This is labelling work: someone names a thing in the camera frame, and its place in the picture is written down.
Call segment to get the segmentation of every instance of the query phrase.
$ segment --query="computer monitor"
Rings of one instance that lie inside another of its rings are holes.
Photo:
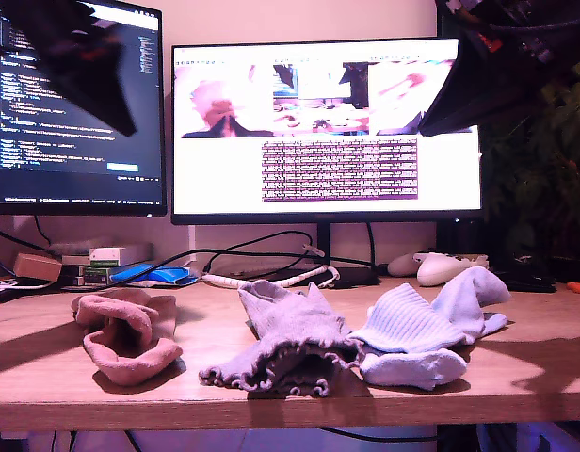
[[[0,56],[0,214],[165,215],[161,12],[92,0],[118,23],[130,137],[49,89],[32,56]],[[0,11],[0,44],[29,49]]]
[[[476,127],[422,137],[457,40],[173,46],[175,224],[481,212]]]

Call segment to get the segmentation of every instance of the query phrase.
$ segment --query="image thumbnail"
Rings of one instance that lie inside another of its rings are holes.
[[[274,136],[368,135],[368,67],[318,60],[274,65]]]
[[[175,133],[182,138],[273,137],[269,65],[213,63],[175,69]]]
[[[369,68],[371,135],[414,135],[453,60],[384,61]]]

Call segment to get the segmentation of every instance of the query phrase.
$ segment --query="white wall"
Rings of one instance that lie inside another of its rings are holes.
[[[173,44],[210,42],[256,42],[288,40],[346,40],[435,36],[434,0],[136,0],[163,11],[165,47],[165,94],[167,106],[167,152],[170,163],[170,47]],[[188,196],[208,196],[196,187]],[[86,239],[112,234],[128,241],[150,240],[157,257],[187,250],[189,228],[172,226],[164,218],[40,218],[43,230],[55,241]],[[32,218],[0,217],[0,227],[19,237],[43,244]],[[286,226],[201,226],[196,228],[202,248],[231,246]],[[313,233],[314,225],[301,225]],[[403,252],[434,246],[434,225],[376,224],[378,262],[388,262]],[[367,231],[361,224],[332,225],[332,254],[369,258]],[[253,250],[299,251],[296,239],[271,241]],[[0,257],[10,266],[21,250],[0,238]],[[208,256],[199,256],[199,267]],[[220,265],[242,263],[239,258],[221,258]],[[249,266],[258,266],[250,261]]]

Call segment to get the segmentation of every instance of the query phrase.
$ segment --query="white game controller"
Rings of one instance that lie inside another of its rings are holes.
[[[405,278],[408,276],[415,276],[418,272],[418,268],[422,264],[422,260],[415,260],[415,256],[424,255],[422,253],[412,253],[403,254],[395,259],[393,259],[387,266],[388,274],[395,276],[397,278]]]
[[[438,252],[423,252],[413,255],[414,260],[420,260],[417,280],[424,287],[440,285],[458,276],[471,266],[483,266],[489,269],[488,257],[484,254],[473,256],[470,260],[465,256],[451,256]]]

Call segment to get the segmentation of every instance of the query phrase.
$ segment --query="light blue sock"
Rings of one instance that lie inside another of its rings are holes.
[[[348,337],[381,352],[422,353],[453,346],[465,336],[404,283],[384,293],[365,325]]]
[[[380,386],[415,386],[432,391],[437,385],[461,377],[466,362],[457,353],[441,348],[424,353],[380,353],[365,347],[360,365],[363,379]]]
[[[462,271],[441,290],[431,306],[465,338],[464,344],[499,331],[508,324],[503,314],[483,314],[482,309],[495,303],[508,301],[508,288],[486,268],[473,266]]]

